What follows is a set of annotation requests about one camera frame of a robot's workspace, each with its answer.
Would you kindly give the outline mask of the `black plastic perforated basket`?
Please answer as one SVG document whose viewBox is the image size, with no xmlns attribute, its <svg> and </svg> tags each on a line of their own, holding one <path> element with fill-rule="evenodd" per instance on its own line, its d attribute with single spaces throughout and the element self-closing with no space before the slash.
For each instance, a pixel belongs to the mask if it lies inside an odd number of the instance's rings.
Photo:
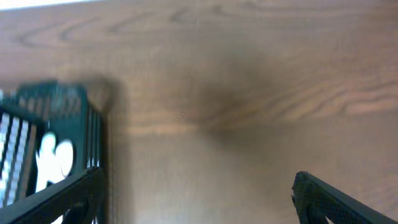
<svg viewBox="0 0 398 224">
<path fill-rule="evenodd" d="M 107 193 L 104 158 L 106 125 L 101 113 L 89 102 L 86 89 L 77 84 L 41 82 L 24 84 L 16 91 L 2 93 L 2 95 L 25 111 L 27 119 L 31 120 L 36 127 L 35 146 L 29 151 L 26 163 L 26 168 L 29 170 L 29 176 L 24 179 L 26 191 L 24 196 L 15 202 L 35 194 L 38 173 L 35 154 L 40 149 L 43 135 L 53 132 L 56 137 L 55 149 L 65 139 L 71 140 L 73 144 L 73 167 L 67 177 L 79 174 L 90 167 L 103 169 L 104 200 L 91 223 L 104 223 Z M 67 178 L 61 174 L 61 170 L 59 176 L 61 176 L 60 181 Z M 62 215 L 52 223 L 63 223 L 64 219 L 65 215 Z"/>
</svg>

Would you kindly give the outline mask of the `white plastic spoon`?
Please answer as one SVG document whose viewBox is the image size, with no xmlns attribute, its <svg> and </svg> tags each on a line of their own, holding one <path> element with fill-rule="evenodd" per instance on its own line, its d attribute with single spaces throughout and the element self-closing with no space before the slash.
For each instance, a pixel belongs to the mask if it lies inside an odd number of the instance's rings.
<svg viewBox="0 0 398 224">
<path fill-rule="evenodd" d="M 73 167 L 74 161 L 72 141 L 69 139 L 61 141 L 55 149 L 55 155 L 60 164 L 61 174 L 67 177 Z"/>
</svg>

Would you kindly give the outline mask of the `white plastic fork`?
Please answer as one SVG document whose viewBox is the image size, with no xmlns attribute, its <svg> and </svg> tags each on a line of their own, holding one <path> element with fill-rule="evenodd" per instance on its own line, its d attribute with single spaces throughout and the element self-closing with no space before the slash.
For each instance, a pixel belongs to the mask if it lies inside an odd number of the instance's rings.
<svg viewBox="0 0 398 224">
<path fill-rule="evenodd" d="M 45 189 L 47 183 L 59 182 L 59 168 L 56 162 L 56 157 L 53 152 L 56 145 L 56 137 L 53 132 L 47 132 L 43 135 L 40 143 L 40 149 L 35 154 L 37 164 L 37 182 L 35 193 Z"/>
</svg>

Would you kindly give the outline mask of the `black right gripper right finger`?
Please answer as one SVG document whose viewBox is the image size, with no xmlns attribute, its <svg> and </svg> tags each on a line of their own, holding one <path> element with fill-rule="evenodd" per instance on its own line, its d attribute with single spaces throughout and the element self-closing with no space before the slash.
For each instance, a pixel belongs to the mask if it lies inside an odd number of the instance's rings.
<svg viewBox="0 0 398 224">
<path fill-rule="evenodd" d="M 397 224 L 305 171 L 296 173 L 292 201 L 300 224 Z"/>
</svg>

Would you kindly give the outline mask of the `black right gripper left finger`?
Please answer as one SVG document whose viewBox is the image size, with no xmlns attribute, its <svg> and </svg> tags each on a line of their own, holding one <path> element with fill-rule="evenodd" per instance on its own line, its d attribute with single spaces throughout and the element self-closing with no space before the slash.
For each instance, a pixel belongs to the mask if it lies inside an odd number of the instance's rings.
<svg viewBox="0 0 398 224">
<path fill-rule="evenodd" d="M 91 223 L 104 200 L 104 171 L 90 167 L 1 209 L 2 224 Z"/>
</svg>

